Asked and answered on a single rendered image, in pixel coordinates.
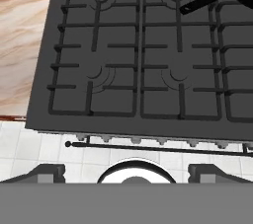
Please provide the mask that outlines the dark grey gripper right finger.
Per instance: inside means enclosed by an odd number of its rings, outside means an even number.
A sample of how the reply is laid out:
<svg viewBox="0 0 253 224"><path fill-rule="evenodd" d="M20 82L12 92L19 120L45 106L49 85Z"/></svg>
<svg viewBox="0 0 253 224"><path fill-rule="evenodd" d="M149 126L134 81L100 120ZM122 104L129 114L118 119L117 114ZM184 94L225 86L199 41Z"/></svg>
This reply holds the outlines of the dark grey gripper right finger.
<svg viewBox="0 0 253 224"><path fill-rule="evenodd" d="M190 184L248 183L248 180L227 174L214 164L190 164L188 172Z"/></svg>

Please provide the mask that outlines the round white and black object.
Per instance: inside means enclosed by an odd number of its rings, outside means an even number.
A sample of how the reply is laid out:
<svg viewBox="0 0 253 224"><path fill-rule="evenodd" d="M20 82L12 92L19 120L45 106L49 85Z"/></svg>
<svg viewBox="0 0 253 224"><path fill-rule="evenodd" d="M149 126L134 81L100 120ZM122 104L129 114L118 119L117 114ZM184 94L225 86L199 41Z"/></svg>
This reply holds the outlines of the round white and black object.
<svg viewBox="0 0 253 224"><path fill-rule="evenodd" d="M98 184L175 184L174 178L158 163L143 158L127 158L110 166Z"/></svg>

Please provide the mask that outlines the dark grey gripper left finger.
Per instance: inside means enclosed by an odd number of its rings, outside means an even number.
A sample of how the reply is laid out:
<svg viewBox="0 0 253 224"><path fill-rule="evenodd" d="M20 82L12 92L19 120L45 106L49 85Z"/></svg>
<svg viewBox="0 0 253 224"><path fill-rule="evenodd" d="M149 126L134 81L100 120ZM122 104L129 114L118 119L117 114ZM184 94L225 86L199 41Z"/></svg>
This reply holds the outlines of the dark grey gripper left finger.
<svg viewBox="0 0 253 224"><path fill-rule="evenodd" d="M64 164L39 164L30 172L5 180L4 184L64 184Z"/></svg>

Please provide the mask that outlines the black gas stove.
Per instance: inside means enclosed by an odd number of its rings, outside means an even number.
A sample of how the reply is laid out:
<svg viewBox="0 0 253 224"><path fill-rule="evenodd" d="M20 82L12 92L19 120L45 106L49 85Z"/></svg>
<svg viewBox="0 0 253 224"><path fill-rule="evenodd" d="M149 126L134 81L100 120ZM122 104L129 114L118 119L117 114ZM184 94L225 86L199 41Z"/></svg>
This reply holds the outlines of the black gas stove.
<svg viewBox="0 0 253 224"><path fill-rule="evenodd" d="M253 142L253 10L50 0L26 126Z"/></svg>

